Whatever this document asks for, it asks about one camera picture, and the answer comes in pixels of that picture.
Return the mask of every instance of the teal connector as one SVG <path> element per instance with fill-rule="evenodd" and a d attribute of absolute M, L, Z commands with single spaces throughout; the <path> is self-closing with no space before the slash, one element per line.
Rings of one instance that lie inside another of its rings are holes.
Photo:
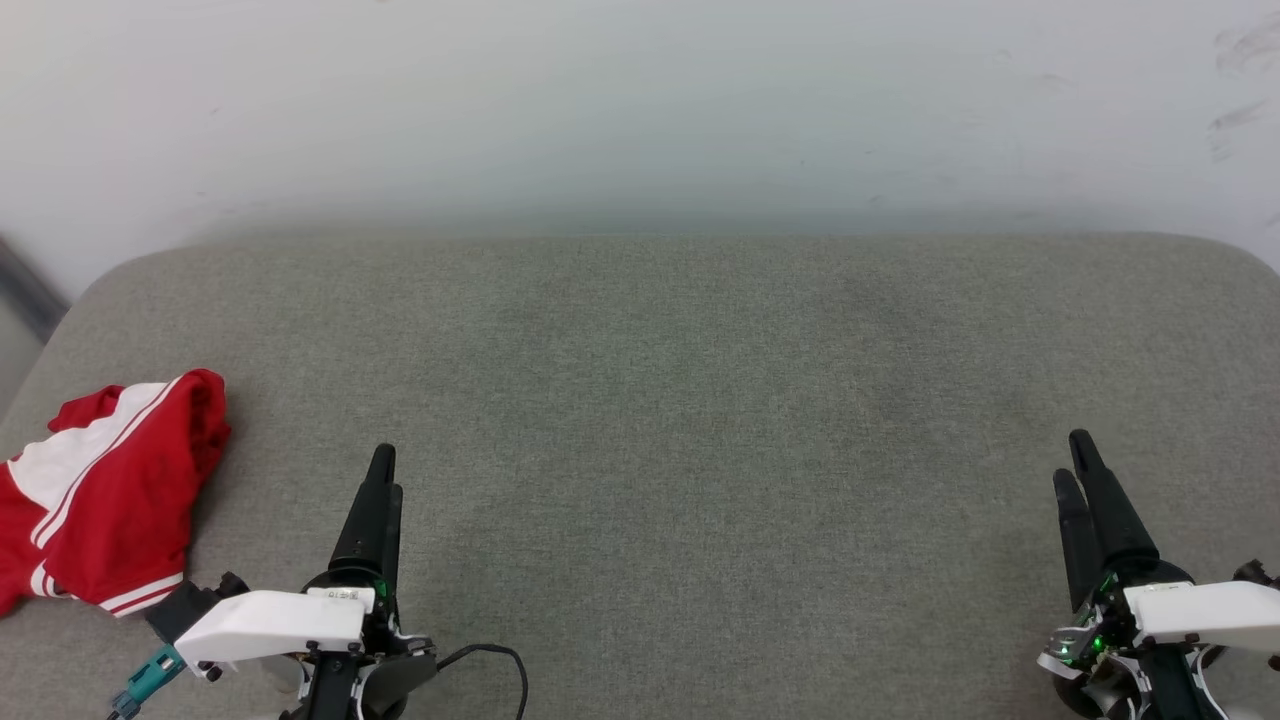
<path fill-rule="evenodd" d="M 113 715 L 120 720 L 132 720 L 142 710 L 142 703 L 168 685 L 186 666 L 172 644 L 164 646 L 129 678 L 129 688 L 111 701 Z"/>

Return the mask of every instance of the black cable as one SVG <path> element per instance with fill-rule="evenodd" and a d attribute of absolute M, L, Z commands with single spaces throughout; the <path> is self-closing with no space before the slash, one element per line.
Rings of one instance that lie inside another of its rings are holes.
<path fill-rule="evenodd" d="M 439 673 L 440 670 L 444 670 L 449 665 L 453 665 L 458 660 L 462 660 L 477 650 L 509 655 L 512 660 L 516 661 L 516 667 L 520 670 L 520 710 L 516 711 L 516 720 L 521 720 L 521 717 L 525 716 L 525 703 L 529 702 L 529 675 L 525 674 L 525 662 L 520 660 L 520 653 L 509 647 L 503 647 L 500 644 L 468 644 L 467 647 L 436 662 L 435 671 Z"/>

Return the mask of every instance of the red fabric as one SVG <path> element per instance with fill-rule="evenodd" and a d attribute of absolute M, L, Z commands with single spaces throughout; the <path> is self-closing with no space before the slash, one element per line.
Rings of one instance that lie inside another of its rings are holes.
<path fill-rule="evenodd" d="M 49 425 L 69 430 L 63 446 L 42 455 L 28 446 L 26 465 L 0 470 L 0 614 L 18 596 L 52 594 L 55 585 L 116 615 L 168 594 L 186 566 L 191 506 L 230 434 L 225 410 L 223 379 L 210 370 L 65 404 Z M 91 462 L 68 460 L 65 471 L 52 457 L 36 462 L 50 455 Z M 60 483 L 67 492 L 40 489 Z M 41 584 L 41 562 L 50 577 L 44 593 L 32 587 L 33 575 Z"/>

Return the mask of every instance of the red and white garment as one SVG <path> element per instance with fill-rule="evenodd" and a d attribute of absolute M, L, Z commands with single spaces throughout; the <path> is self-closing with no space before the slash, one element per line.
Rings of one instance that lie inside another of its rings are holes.
<path fill-rule="evenodd" d="M 221 457 L 223 378 L 110 386 L 63 405 L 0 468 L 0 615 L 22 596 L 73 597 L 115 616 L 182 582 L 191 506 Z"/>

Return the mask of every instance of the gray fabric surface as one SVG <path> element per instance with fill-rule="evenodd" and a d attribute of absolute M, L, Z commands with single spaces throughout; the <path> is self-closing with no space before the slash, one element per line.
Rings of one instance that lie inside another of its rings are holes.
<path fill-rule="evenodd" d="M 374 446 L 399 448 L 406 625 L 521 651 L 529 717 L 1070 717 L 1050 477 L 1092 430 L 1165 555 L 1280 571 L 1280 278 L 1236 250 L 1091 238 L 559 240 L 204 247 L 73 307 L 0 452 L 108 383 L 227 378 L 191 574 L 296 589 Z M 83 719 L 155 646 L 37 600 L 0 716 Z M 1263 659 L 1216 688 L 1272 712 Z M 511 717 L 468 659 L 406 715 Z M 287 705 L 187 676 L 146 717 Z"/>

